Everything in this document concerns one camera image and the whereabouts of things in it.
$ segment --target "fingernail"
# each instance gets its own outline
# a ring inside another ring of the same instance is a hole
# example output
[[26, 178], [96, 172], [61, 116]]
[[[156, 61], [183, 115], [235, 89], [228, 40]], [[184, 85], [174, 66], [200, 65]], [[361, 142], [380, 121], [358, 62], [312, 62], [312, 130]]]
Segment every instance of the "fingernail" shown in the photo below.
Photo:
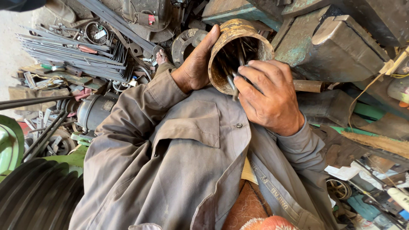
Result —
[[216, 30], [217, 30], [216, 25], [214, 25], [213, 28], [211, 29], [210, 33], [214, 34], [214, 33], [216, 33]]

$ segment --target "gear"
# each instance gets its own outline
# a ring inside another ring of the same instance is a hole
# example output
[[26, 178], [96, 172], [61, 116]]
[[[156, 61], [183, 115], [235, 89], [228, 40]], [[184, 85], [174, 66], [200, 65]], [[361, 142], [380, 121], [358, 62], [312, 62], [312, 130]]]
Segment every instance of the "gear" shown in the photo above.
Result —
[[346, 181], [329, 179], [326, 182], [328, 191], [334, 193], [339, 200], [351, 197], [352, 189]]

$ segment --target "leg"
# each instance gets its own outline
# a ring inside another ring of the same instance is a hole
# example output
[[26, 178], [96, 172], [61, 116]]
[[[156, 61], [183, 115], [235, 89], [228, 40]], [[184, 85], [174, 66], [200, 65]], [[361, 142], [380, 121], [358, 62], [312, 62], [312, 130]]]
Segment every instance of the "leg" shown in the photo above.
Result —
[[168, 69], [171, 69], [171, 72], [176, 70], [176, 67], [172, 63], [170, 63], [168, 57], [164, 56], [163, 53], [163, 50], [160, 50], [158, 53], [156, 53], [156, 62], [159, 64], [156, 70], [156, 74], [161, 74]]

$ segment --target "hand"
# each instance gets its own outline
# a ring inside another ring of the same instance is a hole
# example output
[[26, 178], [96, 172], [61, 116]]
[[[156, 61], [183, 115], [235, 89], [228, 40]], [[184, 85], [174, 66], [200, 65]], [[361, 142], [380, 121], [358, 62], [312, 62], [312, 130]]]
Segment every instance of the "hand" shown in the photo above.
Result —
[[172, 77], [184, 93], [198, 90], [209, 84], [207, 65], [210, 50], [220, 36], [219, 25], [214, 25], [200, 44], [193, 50], [182, 66], [172, 72]]
[[235, 77], [240, 91], [240, 103], [251, 122], [281, 135], [291, 136], [304, 125], [304, 116], [298, 109], [297, 97], [290, 67], [275, 60], [250, 61], [240, 66], [238, 72], [249, 79]]

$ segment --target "finger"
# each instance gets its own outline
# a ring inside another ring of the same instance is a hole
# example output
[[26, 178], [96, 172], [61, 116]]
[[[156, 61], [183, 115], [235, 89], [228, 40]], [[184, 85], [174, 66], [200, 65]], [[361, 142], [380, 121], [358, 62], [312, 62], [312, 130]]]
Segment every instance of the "finger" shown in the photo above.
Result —
[[207, 53], [211, 50], [213, 45], [216, 43], [217, 39], [220, 36], [220, 27], [219, 25], [214, 25], [213, 28], [204, 39], [199, 43], [199, 45], [193, 50], [192, 53], [196, 55], [207, 55]]
[[248, 65], [256, 70], [262, 71], [276, 86], [281, 87], [286, 81], [280, 68], [268, 62], [251, 60]]
[[285, 64], [285, 63], [282, 63], [276, 60], [267, 60], [266, 62], [277, 66], [283, 72], [284, 78], [286, 79], [286, 81], [292, 84], [292, 74], [291, 74], [290, 66], [288, 64]]
[[249, 79], [264, 95], [269, 95], [275, 89], [275, 85], [263, 72], [247, 66], [240, 66], [238, 72]]
[[256, 110], [259, 109], [259, 102], [263, 101], [265, 97], [260, 91], [256, 90], [254, 86], [239, 76], [234, 78], [234, 85], [238, 88], [240, 94], [243, 95]]
[[238, 94], [240, 99], [240, 104], [243, 107], [244, 111], [246, 112], [247, 118], [251, 122], [255, 122], [255, 118], [257, 117], [256, 109], [250, 104], [250, 102], [246, 99], [244, 95], [241, 93]]

